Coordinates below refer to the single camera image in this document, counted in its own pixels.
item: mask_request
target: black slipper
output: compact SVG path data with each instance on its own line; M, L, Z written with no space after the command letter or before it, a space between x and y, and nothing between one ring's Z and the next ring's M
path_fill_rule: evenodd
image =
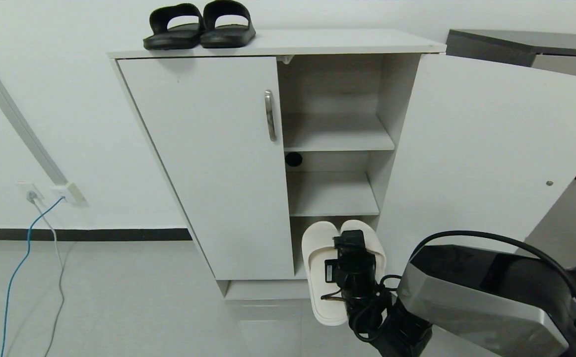
M172 18L178 16L197 16L197 23L186 23L167 28ZM199 43L204 32L204 19L194 4L179 4L155 9L149 16L153 36L142 40L147 50L186 50Z
M221 25L215 27L215 21L225 14L236 14L245 17L248 25ZM233 0L215 0L204 7L206 32L200 42L204 48L235 48L246 46L255 36L250 13L246 6Z

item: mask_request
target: wall outlet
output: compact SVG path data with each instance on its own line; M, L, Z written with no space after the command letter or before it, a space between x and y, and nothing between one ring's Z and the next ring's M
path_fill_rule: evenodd
M83 194L81 194L81 191L78 190L75 183L73 182L68 182L62 186L54 186L50 189L52 192L54 192L57 198L65 197L65 201L69 203L79 203L85 201L85 197L83 197Z
M21 196L23 196L25 199L27 199L27 193L30 191L36 193L36 197L38 199L43 199L43 195L38 189L36 189L36 186L34 186L33 183L17 181L15 182L15 185L16 188L18 189L18 192L20 192Z

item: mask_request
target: cabinet door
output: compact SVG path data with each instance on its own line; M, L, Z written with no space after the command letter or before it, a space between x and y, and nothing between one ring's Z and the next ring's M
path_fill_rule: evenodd
M215 278L293 277L274 57L119 63Z
M424 55L377 231L401 273L433 233L467 229L523 241L576 175L576 77ZM455 243L515 251L482 238Z

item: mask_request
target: slipper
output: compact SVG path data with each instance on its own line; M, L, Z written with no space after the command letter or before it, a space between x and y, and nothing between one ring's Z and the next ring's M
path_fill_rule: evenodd
M335 300L322 300L321 296L338 291L336 283L326 283L325 261L336 259L334 237L338 229L330 222L317 222L306 229L301 241L301 253L306 267L312 312L317 321L326 326L338 326L347 321L345 303Z
M197 23L185 23L168 29L178 16L197 16ZM187 50L199 43L204 32L204 19L194 4L179 4L155 9L149 17L153 35L142 40L146 50Z
M247 25L221 25L215 27L220 16L235 14L248 20ZM206 32L201 36L204 48L237 48L246 46L256 34L246 6L233 0L215 0L204 7Z
M381 281L381 278L385 276L385 266L387 265L387 258L385 257L385 249L381 241L378 240L376 236L376 231L367 223L363 221L358 221L356 219L351 219L345 221L345 223L340 227L340 232L345 231L363 231L363 237L365 238L365 249L376 256L376 283Z

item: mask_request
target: wall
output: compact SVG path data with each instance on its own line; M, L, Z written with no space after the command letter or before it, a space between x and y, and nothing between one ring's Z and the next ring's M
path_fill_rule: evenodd
M84 208L61 205L52 216L57 228L186 226L106 57L108 51L140 48L149 34L148 14L169 3L0 1L0 77L88 200ZM437 41L446 39L449 28L576 33L576 1L246 3L258 29L395 27ZM24 228L35 216L17 196L17 180L36 183L51 204L49 180L0 113L0 228Z

